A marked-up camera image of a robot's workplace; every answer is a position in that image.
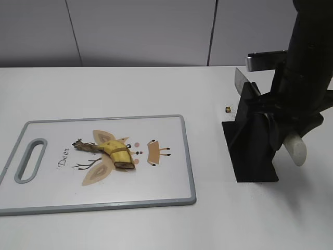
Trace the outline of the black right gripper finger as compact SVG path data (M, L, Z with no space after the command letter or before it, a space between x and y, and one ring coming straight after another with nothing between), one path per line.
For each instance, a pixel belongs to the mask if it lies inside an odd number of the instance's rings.
M284 128L275 120L274 115L267 113L269 144L273 151L278 151L286 137Z

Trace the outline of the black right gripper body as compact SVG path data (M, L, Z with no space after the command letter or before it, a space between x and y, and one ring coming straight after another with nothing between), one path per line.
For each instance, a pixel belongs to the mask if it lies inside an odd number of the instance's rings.
M332 60L284 60L274 73L271 89L256 97L256 115L273 114L289 134L304 136L320 126L321 111L332 107Z

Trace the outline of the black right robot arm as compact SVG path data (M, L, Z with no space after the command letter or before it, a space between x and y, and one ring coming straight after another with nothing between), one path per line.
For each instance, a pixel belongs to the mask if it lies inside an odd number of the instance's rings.
M297 17L286 58L276 68L271 90L257 98L267 113L270 145L277 151L292 131L304 136L321 125L332 107L332 1L294 1Z

